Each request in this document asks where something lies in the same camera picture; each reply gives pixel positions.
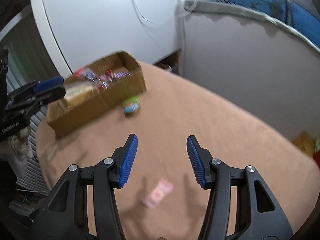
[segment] pink candy wrapper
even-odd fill
[[[161,201],[164,199],[166,195],[173,191],[173,184],[166,181],[165,179],[159,180],[157,186],[153,189],[153,191],[146,198],[142,200],[142,203],[153,209],[157,207]]]

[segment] white cord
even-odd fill
[[[16,188],[16,190],[19,190],[19,191],[26,191],[26,192],[35,192],[35,193],[50,192],[50,190],[45,190],[45,191],[34,191],[34,190],[26,190],[26,189],[19,189],[19,188]]]
[[[139,17],[138,14],[140,14],[141,17],[142,17],[143,19],[145,19],[147,22],[149,22],[149,23],[151,23],[151,24],[153,24],[153,25],[161,26],[161,25],[166,25],[167,23],[170,23],[170,22],[172,22],[172,21],[174,21],[174,20],[176,20],[176,19],[179,19],[179,18],[181,18],[181,17],[185,17],[185,16],[187,16],[188,14],[190,14],[190,13],[194,10],[194,8],[197,6],[198,0],[195,0],[195,1],[193,2],[192,6],[188,9],[188,11],[183,12],[183,13],[175,16],[172,20],[169,20],[169,21],[167,21],[167,22],[165,22],[165,23],[161,23],[161,24],[153,23],[153,22],[149,21],[147,18],[145,18],[145,17],[143,16],[143,14],[140,12],[140,10],[138,9],[138,6],[137,6],[135,0],[131,0],[131,3],[132,3],[132,5],[133,5],[133,7],[134,7],[134,9],[135,9],[138,17]]]

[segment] table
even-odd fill
[[[70,135],[56,138],[44,119],[36,147],[44,179],[52,188],[69,165],[95,165],[138,136],[138,152],[129,181],[115,190],[127,240],[197,239],[209,191],[201,189],[186,151],[195,135],[203,148],[229,166],[253,165],[264,178],[294,232],[313,210],[320,191],[316,163],[270,126],[224,98],[179,76],[140,62],[147,92],[140,111],[126,118],[118,106]],[[164,178],[174,184],[155,210],[141,204]],[[232,189],[228,234],[233,233],[236,191]],[[95,233],[92,189],[88,191],[89,229]]]

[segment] brown open box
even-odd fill
[[[130,76],[113,82],[107,89],[97,96],[85,101],[68,112],[62,111],[60,102],[55,101],[48,105],[47,122],[55,132],[66,135],[79,126],[98,117],[114,106],[119,105],[128,97],[132,97],[146,90],[140,64],[125,51],[116,52],[86,66],[97,75],[105,73],[108,69],[114,70],[125,67],[130,71]],[[70,76],[65,84],[70,84],[79,79]]]

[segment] silver bolt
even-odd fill
[[[256,168],[251,165],[247,167],[247,171],[249,171],[249,172],[255,172],[255,170],[256,170]]]
[[[211,162],[212,162],[214,165],[219,165],[219,164],[221,164],[221,160],[219,160],[219,159],[217,159],[217,158],[212,159]]]
[[[78,169],[78,166],[75,164],[69,166],[69,171],[75,171],[76,169]]]
[[[111,163],[113,163],[113,159],[112,158],[106,158],[106,159],[103,160],[103,162],[105,164],[111,164]]]

